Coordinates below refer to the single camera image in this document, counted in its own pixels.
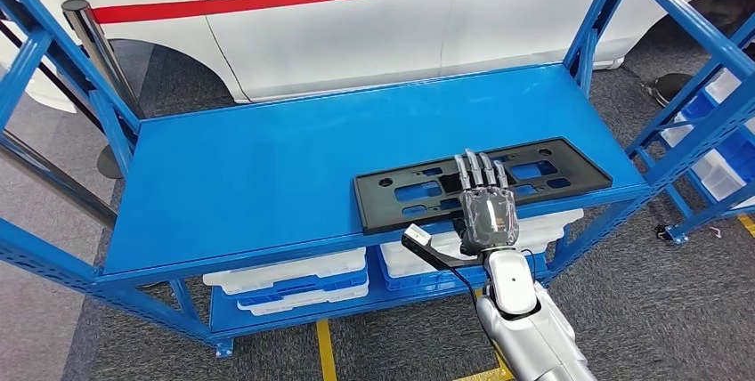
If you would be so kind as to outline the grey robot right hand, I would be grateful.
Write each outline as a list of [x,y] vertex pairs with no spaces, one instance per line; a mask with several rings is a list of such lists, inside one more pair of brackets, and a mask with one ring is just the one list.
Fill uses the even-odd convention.
[[515,193],[503,163],[466,149],[454,157],[459,171],[462,218],[454,223],[467,256],[512,247],[519,235]]

